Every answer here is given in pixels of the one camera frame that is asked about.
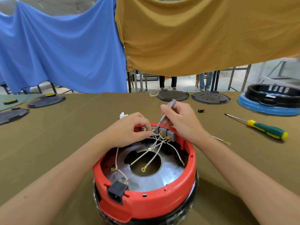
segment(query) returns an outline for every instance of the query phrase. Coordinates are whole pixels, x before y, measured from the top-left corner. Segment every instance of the yellow fabric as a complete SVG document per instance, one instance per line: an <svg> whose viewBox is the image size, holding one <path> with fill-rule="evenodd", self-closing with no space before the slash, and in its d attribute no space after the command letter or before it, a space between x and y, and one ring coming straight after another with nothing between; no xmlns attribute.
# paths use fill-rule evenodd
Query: yellow fabric
<svg viewBox="0 0 300 225"><path fill-rule="evenodd" d="M300 51L300 0L117 0L127 70L183 76Z"/></svg>

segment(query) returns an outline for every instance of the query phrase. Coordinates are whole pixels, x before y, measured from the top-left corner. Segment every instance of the person's legs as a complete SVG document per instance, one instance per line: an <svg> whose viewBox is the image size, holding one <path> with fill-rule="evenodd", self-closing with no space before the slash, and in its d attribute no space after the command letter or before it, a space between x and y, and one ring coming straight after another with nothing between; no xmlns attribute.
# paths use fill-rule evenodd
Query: person's legs
<svg viewBox="0 0 300 225"><path fill-rule="evenodd" d="M200 90L204 91L204 73L199 75Z"/></svg>
<svg viewBox="0 0 300 225"><path fill-rule="evenodd" d="M165 87L165 76L159 76L159 87L160 88Z"/></svg>
<svg viewBox="0 0 300 225"><path fill-rule="evenodd" d="M175 88L177 84L177 76L172 76L172 83L171 83L171 87Z"/></svg>
<svg viewBox="0 0 300 225"><path fill-rule="evenodd" d="M205 89L210 89L210 86L212 85L212 78L214 76L214 72L207 72L207 78L205 83Z"/></svg>

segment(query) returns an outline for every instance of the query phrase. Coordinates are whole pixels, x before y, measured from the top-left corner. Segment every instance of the black pants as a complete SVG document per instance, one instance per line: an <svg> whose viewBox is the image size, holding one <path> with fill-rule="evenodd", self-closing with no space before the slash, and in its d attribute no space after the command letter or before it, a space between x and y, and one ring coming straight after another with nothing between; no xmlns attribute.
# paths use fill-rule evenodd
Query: black pants
<svg viewBox="0 0 300 225"><path fill-rule="evenodd" d="M172 76L172 83L171 87L175 88L177 83L177 76ZM165 87L165 76L159 76L159 87L164 88Z"/></svg>

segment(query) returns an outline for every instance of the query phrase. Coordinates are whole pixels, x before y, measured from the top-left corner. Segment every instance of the white tissue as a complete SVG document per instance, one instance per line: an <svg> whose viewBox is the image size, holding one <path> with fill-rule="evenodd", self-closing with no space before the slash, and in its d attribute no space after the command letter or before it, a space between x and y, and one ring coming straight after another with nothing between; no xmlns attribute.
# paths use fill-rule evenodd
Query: white tissue
<svg viewBox="0 0 300 225"><path fill-rule="evenodd" d="M125 115L124 112L122 112L122 113L120 114L120 119L123 118L123 117L126 117L126 116L128 116L128 115Z"/></svg>

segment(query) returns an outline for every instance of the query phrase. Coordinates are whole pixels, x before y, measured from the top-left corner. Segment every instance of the green and yellow screwdriver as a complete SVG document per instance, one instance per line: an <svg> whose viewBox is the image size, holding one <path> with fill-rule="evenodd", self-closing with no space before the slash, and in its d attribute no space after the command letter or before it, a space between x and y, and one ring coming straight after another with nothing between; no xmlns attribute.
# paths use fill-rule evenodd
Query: green and yellow screwdriver
<svg viewBox="0 0 300 225"><path fill-rule="evenodd" d="M246 121L246 120L240 119L238 117L235 117L235 116L232 116L232 115L229 115L229 114L226 114L226 113L225 113L225 115L229 116L231 118L235 118L235 119L244 121L244 122L247 123L248 126L256 128L256 129L258 129L262 132L265 132L269 136L272 136L276 139L282 139L283 140L283 139L287 139L289 137L289 134L286 131L284 131L284 130L278 128L278 127L261 124L261 123L258 123L256 121L254 121L254 120Z"/></svg>

